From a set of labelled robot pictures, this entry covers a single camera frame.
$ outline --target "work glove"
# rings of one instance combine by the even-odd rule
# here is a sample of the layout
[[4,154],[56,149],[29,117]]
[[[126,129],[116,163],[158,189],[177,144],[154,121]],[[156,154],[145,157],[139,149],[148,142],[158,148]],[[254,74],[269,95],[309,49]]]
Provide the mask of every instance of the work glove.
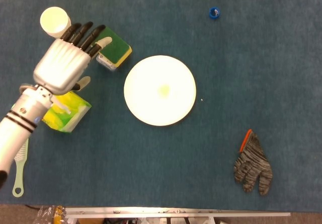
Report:
[[273,179],[273,172],[257,135],[251,129],[248,130],[239,152],[240,156],[233,167],[235,180],[239,183],[244,181],[244,191],[251,192],[259,177],[259,193],[266,195]]

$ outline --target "robotic hand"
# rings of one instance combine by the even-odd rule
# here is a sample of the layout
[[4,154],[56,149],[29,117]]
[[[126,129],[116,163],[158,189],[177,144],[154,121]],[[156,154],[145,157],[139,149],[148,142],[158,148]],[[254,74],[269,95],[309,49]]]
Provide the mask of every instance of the robotic hand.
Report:
[[106,37],[90,47],[105,29],[104,25],[95,28],[80,42],[92,25],[92,22],[83,26],[73,24],[52,43],[34,70],[37,84],[25,87],[14,107],[0,122],[0,188],[7,179],[17,152],[51,107],[52,96],[77,90],[76,82],[91,59],[111,42],[111,38]]

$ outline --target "sponge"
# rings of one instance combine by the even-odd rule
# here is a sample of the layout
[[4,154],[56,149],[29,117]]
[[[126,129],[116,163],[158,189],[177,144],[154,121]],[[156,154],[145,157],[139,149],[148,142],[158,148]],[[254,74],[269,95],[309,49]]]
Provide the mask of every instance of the sponge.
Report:
[[96,42],[105,37],[112,37],[112,42],[99,52],[96,60],[106,68],[115,70],[130,55],[132,48],[108,27],[100,33]]

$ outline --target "green yellow tissue box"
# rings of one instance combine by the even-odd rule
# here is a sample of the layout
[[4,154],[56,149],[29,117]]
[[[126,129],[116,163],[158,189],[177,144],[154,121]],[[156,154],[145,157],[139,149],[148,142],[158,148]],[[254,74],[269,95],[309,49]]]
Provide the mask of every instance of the green yellow tissue box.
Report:
[[52,102],[53,105],[42,120],[50,128],[61,132],[72,132],[92,107],[74,92],[53,96]]

